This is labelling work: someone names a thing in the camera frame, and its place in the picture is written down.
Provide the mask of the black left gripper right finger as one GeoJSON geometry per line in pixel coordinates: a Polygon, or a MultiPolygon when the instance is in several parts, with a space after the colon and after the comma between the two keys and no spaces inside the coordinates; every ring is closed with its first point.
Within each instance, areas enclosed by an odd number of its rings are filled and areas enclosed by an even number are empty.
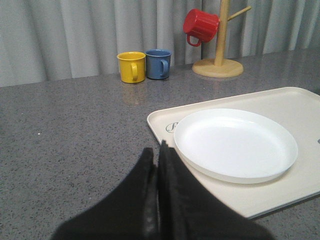
{"type": "Polygon", "coordinates": [[[163,240],[272,240],[264,227],[212,195],[176,150],[162,141],[158,158],[160,233],[163,240]]]}

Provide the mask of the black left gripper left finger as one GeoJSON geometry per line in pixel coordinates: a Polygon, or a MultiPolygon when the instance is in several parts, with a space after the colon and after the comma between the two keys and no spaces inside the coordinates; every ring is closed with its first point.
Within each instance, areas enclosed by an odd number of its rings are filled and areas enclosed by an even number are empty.
{"type": "Polygon", "coordinates": [[[144,148],[126,178],[95,206],[63,223],[53,240],[157,240],[157,167],[144,148]]]}

